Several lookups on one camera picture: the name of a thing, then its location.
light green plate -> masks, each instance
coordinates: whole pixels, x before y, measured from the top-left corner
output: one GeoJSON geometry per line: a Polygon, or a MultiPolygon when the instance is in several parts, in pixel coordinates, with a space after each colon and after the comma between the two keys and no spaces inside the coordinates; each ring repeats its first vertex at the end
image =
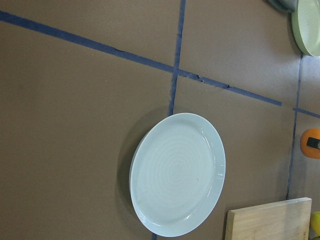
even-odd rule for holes
{"type": "Polygon", "coordinates": [[[291,15],[295,41],[307,55],[320,56],[320,0],[298,0],[291,15]]]}

gray cloth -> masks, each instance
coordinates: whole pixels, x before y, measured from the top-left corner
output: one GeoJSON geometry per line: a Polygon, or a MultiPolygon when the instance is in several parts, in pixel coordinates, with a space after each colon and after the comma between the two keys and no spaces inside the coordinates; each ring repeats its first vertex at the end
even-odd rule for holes
{"type": "Polygon", "coordinates": [[[267,0],[277,10],[292,13],[297,9],[298,0],[267,0]]]}

yellow fruit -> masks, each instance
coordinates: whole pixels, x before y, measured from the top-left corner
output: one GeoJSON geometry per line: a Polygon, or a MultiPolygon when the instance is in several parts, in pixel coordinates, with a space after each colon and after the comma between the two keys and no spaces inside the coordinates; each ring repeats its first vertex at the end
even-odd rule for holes
{"type": "Polygon", "coordinates": [[[316,211],[311,215],[310,227],[316,234],[320,235],[320,211],[316,211]]]}

cutting board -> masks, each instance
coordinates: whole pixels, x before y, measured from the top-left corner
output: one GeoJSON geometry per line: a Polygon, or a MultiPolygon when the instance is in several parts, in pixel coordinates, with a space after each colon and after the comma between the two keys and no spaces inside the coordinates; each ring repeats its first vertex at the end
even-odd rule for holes
{"type": "Polygon", "coordinates": [[[228,211],[225,240],[308,240],[311,199],[228,211]]]}

white plate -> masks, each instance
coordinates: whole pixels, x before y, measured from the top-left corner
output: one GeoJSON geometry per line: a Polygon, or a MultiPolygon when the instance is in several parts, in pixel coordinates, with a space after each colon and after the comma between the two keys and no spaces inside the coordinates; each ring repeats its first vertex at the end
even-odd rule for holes
{"type": "Polygon", "coordinates": [[[295,41],[307,55],[320,56],[320,0],[299,0],[291,14],[295,41]]]}
{"type": "Polygon", "coordinates": [[[157,235],[189,233],[214,209],[225,172],[224,147],[210,122],[192,113],[167,117],[134,153],[129,176],[134,210],[157,235]]]}

